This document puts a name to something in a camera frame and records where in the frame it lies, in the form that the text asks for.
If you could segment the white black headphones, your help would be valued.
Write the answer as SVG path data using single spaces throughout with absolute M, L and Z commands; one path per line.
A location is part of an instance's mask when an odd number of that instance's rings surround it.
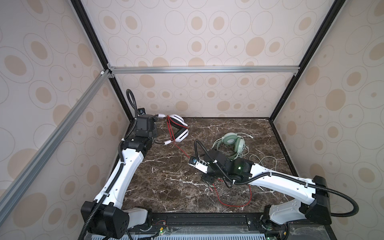
M 165 141 L 163 143 L 157 142 L 160 145 L 169 145 L 170 143 L 180 143 L 189 135 L 189 127 L 188 124 L 185 123 L 184 119 L 176 114 L 172 115 L 164 115 L 158 114 L 156 115 L 157 119 L 166 119 L 167 127 L 170 133 L 170 140 Z

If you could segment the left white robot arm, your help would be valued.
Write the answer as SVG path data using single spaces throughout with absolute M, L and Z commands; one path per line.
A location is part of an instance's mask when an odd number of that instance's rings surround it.
M 120 239 L 127 230 L 148 224 L 151 210 L 138 207 L 122 210 L 122 206 L 138 166 L 157 137 L 157 119 L 153 115 L 140 115 L 134 119 L 118 146 L 119 162 L 106 184 L 93 201 L 86 201 L 81 207 L 85 223 L 80 240 L 85 239 L 87 233 Z

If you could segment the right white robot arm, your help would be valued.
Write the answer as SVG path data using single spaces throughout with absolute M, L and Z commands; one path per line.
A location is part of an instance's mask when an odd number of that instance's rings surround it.
M 359 212 L 358 203 L 351 197 L 330 189 L 324 178 L 316 176 L 305 179 L 283 174 L 267 169 L 250 160 L 230 160 L 222 152 L 213 149 L 205 152 L 200 160 L 206 166 L 203 171 L 213 179 L 222 179 L 230 187 L 258 186 L 280 192 L 293 200 L 280 204 L 266 206 L 263 215 L 264 222 L 282 225 L 286 222 L 307 219 L 320 225 L 330 225 L 332 218 L 348 218 Z M 347 200 L 352 210 L 346 213 L 331 211 L 330 195 L 336 195 Z

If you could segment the mint green headphones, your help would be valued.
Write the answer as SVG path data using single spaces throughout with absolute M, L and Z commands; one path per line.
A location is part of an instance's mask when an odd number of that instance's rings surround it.
M 253 136 L 246 133 L 227 133 L 221 138 L 217 139 L 213 143 L 212 148 L 218 150 L 220 145 L 233 146 L 235 153 L 228 158 L 230 160 L 241 158 L 243 156 L 243 151 L 247 148 L 244 137 L 254 139 Z

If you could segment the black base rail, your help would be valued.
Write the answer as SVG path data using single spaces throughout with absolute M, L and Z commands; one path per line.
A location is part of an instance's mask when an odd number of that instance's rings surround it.
M 295 220 L 282 225 L 263 223 L 261 213 L 130 214 L 115 233 L 89 228 L 85 240 L 334 240 L 330 226 Z

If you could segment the black vertical frame post left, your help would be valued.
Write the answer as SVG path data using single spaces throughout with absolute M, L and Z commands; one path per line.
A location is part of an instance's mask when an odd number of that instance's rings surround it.
M 86 9 L 83 5 L 83 3 L 79 0 L 71 0 L 70 1 L 75 12 L 76 12 L 76 15 L 77 17 L 79 18 L 80 20 L 80 23 L 81 25 L 83 26 L 84 28 L 84 31 L 86 32 L 87 34 L 87 37 L 97 55 L 97 58 L 99 60 L 99 62 L 101 63 L 102 67 L 104 70 L 109 70 L 109 61 L 105 55 L 105 52 L 103 50 L 103 47 L 101 45 L 101 42 L 99 41 L 99 37 L 97 36 L 94 28 L 93 28 L 93 25 L 88 17 L 88 14 L 86 13 Z M 110 77 L 109 78 L 109 81 L 113 87 L 113 90 L 126 114 L 126 116 L 128 117 L 128 120 L 131 121 L 133 119 L 133 115 L 131 113 L 131 111 L 129 110 L 129 106 L 127 104 L 127 101 L 123 95 L 123 92 L 118 84 L 118 81 L 115 77 Z

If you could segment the black vertical frame post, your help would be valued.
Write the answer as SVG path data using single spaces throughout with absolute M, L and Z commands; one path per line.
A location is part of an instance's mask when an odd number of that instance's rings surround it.
M 343 6 L 345 5 L 346 2 L 347 2 L 346 0 L 336 0 L 331 5 L 330 10 L 326 14 L 324 20 L 321 22 L 321 25 L 320 25 L 314 39 L 312 40 L 311 44 L 309 45 L 309 48 L 307 49 L 303 59 L 301 60 L 301 62 L 299 64 L 300 68 L 299 68 L 298 72 L 296 74 L 294 74 L 294 76 L 289 81 L 287 88 L 285 89 L 285 91 L 284 91 L 283 95 L 281 96 L 278 104 L 276 105 L 272 115 L 270 116 L 270 118 L 269 118 L 270 123 L 273 123 L 275 121 L 275 119 L 277 118 L 277 116 L 279 115 L 279 113 L 281 112 L 284 104 L 286 103 L 289 96 L 291 95 L 291 92 L 295 88 L 301 75 L 304 73 L 305 69 L 309 65 L 311 59 L 315 55 L 316 51 L 318 50 L 319 46 L 321 45 L 326 34 L 330 30 L 332 24 L 336 20 L 338 14 L 340 13 L 341 9 L 343 8 Z
M 102 67 L 104 70 L 109 70 L 109 61 L 105 55 L 105 52 L 103 50 L 103 47 L 101 45 L 101 42 L 99 41 L 99 37 L 97 36 L 94 28 L 93 28 L 93 25 L 88 17 L 88 14 L 86 13 L 86 9 L 83 5 L 83 3 L 79 0 L 71 0 L 70 1 L 75 12 L 76 12 L 76 15 L 77 17 L 79 18 L 80 20 L 80 23 L 81 25 L 83 26 L 84 28 L 84 31 L 86 32 L 87 34 L 87 37 L 97 55 L 97 58 L 99 60 L 99 62 L 101 63 Z M 126 114 L 126 116 L 128 117 L 128 120 L 131 121 L 133 119 L 133 115 L 131 113 L 131 111 L 129 110 L 129 106 L 127 104 L 127 101 L 123 95 L 123 92 L 118 84 L 118 81 L 115 77 L 110 77 L 109 78 L 109 81 L 113 87 L 113 90 Z

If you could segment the silver aluminium rail back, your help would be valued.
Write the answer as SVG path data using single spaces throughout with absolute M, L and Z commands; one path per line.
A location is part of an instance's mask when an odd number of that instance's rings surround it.
M 210 67 L 114 67 L 102 71 L 118 74 L 250 74 L 250 73 L 298 73 L 299 66 L 210 66 Z

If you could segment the silver aluminium rail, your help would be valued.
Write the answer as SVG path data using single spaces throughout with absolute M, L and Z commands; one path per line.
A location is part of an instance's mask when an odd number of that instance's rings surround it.
M 6 194 L 1 198 L 1 225 L 4 224 L 5 220 L 9 217 L 10 213 L 39 175 L 43 167 L 74 126 L 80 115 L 84 112 L 85 108 L 90 104 L 100 87 L 110 77 L 111 72 L 111 70 L 104 70 L 103 74 L 100 74 L 94 80 L 87 91 L 64 117 L 59 126 L 52 132 L 50 137 L 36 152 L 31 161 L 10 185 Z
M 210 66 L 210 67 L 114 67 L 102 71 L 118 74 L 250 74 L 250 73 L 298 73 L 299 66 Z

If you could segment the silver aluminium rail left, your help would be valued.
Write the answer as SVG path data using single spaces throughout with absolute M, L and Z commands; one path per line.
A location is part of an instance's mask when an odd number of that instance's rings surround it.
M 111 72 L 111 70 L 104 70 L 103 74 L 100 74 L 94 80 L 87 91 L 64 117 L 59 126 L 52 132 L 50 137 L 36 152 L 31 161 L 10 185 L 6 194 L 1 198 L 1 225 L 4 224 L 5 220 L 9 217 L 10 213 L 39 175 L 43 167 L 74 126 L 80 115 L 84 112 L 85 108 L 90 104 L 100 87 L 110 77 Z

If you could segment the black vertical frame post right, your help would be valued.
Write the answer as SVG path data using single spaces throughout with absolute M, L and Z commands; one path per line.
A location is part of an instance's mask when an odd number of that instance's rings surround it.
M 277 116 L 279 115 L 279 113 L 281 112 L 284 104 L 286 103 L 289 96 L 291 95 L 291 92 L 295 88 L 301 75 L 304 73 L 305 69 L 309 65 L 311 59 L 315 55 L 316 51 L 318 50 L 319 46 L 321 45 L 326 34 L 330 30 L 332 24 L 336 20 L 338 14 L 340 13 L 341 9 L 343 8 L 343 6 L 345 5 L 346 2 L 347 2 L 346 0 L 336 0 L 331 5 L 330 10 L 326 14 L 324 20 L 321 22 L 321 25 L 320 25 L 314 39 L 312 40 L 311 44 L 309 45 L 309 48 L 307 49 L 303 59 L 301 60 L 301 62 L 299 64 L 300 68 L 299 68 L 298 72 L 296 74 L 294 74 L 294 76 L 289 81 L 287 88 L 285 89 L 285 91 L 284 91 L 283 95 L 281 96 L 278 104 L 276 105 L 272 115 L 270 116 L 270 118 L 269 118 L 270 123 L 273 123 L 275 121 L 275 119 L 277 118 Z

